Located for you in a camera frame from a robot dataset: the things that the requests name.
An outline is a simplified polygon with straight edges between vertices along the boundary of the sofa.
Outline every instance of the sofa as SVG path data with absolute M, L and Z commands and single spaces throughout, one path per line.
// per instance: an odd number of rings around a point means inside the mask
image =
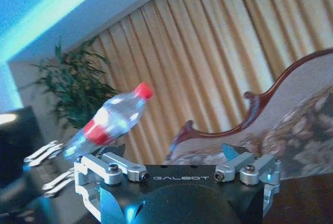
M 164 164 L 217 165 L 231 144 L 277 157 L 281 179 L 333 172 L 333 49 L 299 59 L 267 92 L 245 98 L 247 117 L 232 130 L 203 133 L 186 122 Z

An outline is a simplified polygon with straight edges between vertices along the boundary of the red bottle label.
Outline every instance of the red bottle label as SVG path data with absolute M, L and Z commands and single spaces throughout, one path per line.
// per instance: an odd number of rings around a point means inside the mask
M 104 145 L 108 140 L 109 142 L 112 142 L 110 141 L 110 137 L 108 137 L 108 135 L 105 133 L 104 128 L 101 125 L 96 124 L 94 119 L 92 119 L 86 126 L 84 126 L 83 132 L 89 141 L 97 145 Z

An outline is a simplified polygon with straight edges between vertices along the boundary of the dark wooden table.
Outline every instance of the dark wooden table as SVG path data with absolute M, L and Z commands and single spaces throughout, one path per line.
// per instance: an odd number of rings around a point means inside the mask
M 333 223 L 333 174 L 281 181 L 264 224 Z

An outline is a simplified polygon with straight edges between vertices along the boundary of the plastic bottle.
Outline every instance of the plastic bottle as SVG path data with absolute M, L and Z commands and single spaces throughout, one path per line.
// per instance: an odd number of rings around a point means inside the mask
M 70 162 L 107 146 L 129 132 L 143 113 L 153 90 L 141 83 L 133 92 L 122 93 L 108 99 L 96 115 L 69 142 L 63 156 Z

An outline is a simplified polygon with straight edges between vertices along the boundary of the beige curtain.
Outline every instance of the beige curtain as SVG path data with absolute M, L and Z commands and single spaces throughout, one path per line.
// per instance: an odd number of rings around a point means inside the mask
M 186 120 L 201 131 L 240 123 L 245 91 L 266 91 L 298 58 L 333 46 L 333 0 L 152 0 L 99 35 L 109 83 L 155 88 L 126 137 L 126 156 L 165 159 Z

